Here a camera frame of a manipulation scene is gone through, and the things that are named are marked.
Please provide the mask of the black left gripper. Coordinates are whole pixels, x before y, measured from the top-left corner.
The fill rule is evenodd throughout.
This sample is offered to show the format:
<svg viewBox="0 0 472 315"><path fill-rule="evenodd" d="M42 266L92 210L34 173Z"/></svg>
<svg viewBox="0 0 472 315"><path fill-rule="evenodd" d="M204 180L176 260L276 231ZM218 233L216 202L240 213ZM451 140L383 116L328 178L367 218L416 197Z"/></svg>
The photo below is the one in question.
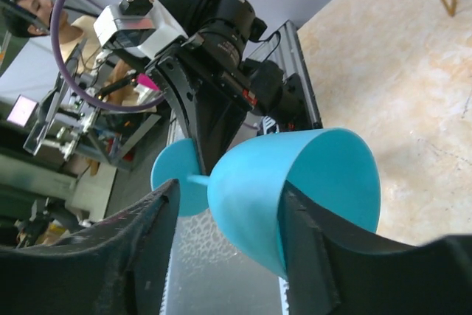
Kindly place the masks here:
<svg viewBox="0 0 472 315"><path fill-rule="evenodd" d="M178 36L145 69L176 113L185 137L193 141L206 175L256 103L240 67L240 56L229 42L196 34Z"/></svg>

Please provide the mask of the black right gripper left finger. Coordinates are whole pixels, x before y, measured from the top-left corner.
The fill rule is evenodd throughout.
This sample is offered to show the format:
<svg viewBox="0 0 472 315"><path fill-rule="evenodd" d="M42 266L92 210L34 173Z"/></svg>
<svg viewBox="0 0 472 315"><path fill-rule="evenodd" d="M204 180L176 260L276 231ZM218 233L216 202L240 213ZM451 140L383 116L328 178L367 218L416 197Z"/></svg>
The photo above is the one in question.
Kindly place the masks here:
<svg viewBox="0 0 472 315"><path fill-rule="evenodd" d="M1 313L158 314L179 202L170 179L50 246L1 249Z"/></svg>

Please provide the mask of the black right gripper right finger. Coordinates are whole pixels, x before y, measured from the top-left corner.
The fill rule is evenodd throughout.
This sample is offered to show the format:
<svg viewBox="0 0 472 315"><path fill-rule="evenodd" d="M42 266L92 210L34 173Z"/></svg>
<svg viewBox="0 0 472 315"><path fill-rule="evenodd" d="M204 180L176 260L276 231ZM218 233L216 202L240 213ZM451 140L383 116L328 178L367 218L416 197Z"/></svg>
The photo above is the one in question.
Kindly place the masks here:
<svg viewBox="0 0 472 315"><path fill-rule="evenodd" d="M469 314L471 237L411 246L311 201L291 183L278 212L290 314Z"/></svg>

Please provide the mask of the teal wine glass front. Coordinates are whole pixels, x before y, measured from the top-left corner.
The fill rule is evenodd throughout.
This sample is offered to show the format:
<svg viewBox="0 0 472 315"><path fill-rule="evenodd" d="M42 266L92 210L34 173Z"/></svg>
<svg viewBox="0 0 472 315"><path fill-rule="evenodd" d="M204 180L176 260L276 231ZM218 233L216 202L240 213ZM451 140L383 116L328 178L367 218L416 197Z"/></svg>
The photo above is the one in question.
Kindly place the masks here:
<svg viewBox="0 0 472 315"><path fill-rule="evenodd" d="M180 185L179 215L209 210L224 236L278 277L287 271L277 220L283 187L365 230L375 232L381 184L372 151L344 128L257 136L228 150L209 175L198 166L191 139L167 146L150 174L152 188L169 179Z"/></svg>

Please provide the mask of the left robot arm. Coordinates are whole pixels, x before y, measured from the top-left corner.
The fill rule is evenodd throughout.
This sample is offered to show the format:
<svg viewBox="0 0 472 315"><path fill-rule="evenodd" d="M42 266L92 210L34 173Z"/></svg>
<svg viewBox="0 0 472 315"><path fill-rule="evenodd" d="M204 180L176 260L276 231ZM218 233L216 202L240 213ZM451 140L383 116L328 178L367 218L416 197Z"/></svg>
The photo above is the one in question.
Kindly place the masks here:
<svg viewBox="0 0 472 315"><path fill-rule="evenodd" d="M171 44L150 54L146 73L195 148L204 174L224 155L248 113L284 131L321 128L306 77L287 75L272 60L244 59L266 23L247 0L159 0L182 26Z"/></svg>

